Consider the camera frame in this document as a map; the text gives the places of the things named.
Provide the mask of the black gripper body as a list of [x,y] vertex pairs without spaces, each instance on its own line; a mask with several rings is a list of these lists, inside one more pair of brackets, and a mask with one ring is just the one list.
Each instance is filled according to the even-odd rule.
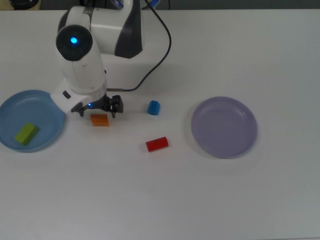
[[109,112],[112,109],[112,99],[108,96],[103,96],[102,98],[92,101],[83,107],[84,110],[94,110],[99,109],[105,112]]

